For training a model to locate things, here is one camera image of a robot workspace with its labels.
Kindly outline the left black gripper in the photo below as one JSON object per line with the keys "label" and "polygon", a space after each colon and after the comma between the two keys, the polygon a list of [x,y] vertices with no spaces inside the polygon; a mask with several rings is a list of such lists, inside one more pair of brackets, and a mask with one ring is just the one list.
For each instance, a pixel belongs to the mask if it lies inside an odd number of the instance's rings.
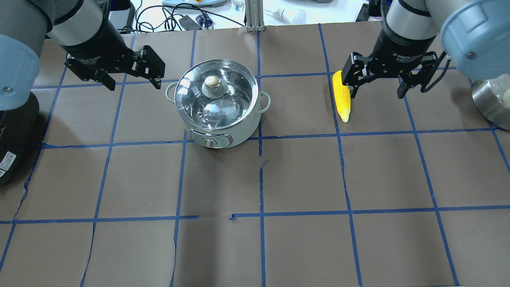
{"label": "left black gripper", "polygon": [[82,81],[92,80],[115,91],[116,81],[109,73],[127,73],[161,88],[165,75],[161,57],[149,45],[132,51],[109,20],[69,18],[60,23],[60,47],[68,54],[66,67]]}

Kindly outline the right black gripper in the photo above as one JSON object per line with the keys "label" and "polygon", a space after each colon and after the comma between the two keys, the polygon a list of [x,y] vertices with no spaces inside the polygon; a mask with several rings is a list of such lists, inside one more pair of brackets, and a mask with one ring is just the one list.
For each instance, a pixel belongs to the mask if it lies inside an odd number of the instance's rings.
{"label": "right black gripper", "polygon": [[[403,99],[406,93],[420,85],[420,91],[426,93],[437,85],[447,72],[447,63],[439,77],[432,82],[441,62],[447,58],[446,51],[439,57],[436,52],[428,52],[436,36],[428,39],[404,38],[390,28],[382,28],[376,40],[371,57],[352,52],[342,69],[342,84],[348,87],[350,98],[354,99],[359,87],[382,76],[398,76],[401,80],[397,96]],[[421,65],[418,73],[411,70]]]}

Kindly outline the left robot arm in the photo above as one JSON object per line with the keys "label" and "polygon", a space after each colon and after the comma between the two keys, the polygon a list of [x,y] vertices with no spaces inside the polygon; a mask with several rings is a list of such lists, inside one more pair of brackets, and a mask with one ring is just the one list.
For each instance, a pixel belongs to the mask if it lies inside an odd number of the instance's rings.
{"label": "left robot arm", "polygon": [[0,8],[2,111],[27,102],[47,37],[66,51],[66,67],[82,81],[113,91],[112,74],[125,73],[161,88],[164,61],[149,45],[127,46],[109,20],[111,0],[2,0]]}

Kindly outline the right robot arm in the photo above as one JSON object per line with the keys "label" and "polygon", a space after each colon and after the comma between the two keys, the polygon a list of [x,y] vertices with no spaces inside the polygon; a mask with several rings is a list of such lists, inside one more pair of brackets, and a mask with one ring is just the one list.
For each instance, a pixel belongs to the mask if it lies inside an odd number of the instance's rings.
{"label": "right robot arm", "polygon": [[368,15],[382,18],[381,32],[370,55],[350,54],[342,84],[352,98],[377,79],[399,78],[399,98],[416,86],[428,92],[447,56],[467,78],[508,74],[509,12],[508,0],[370,0]]}

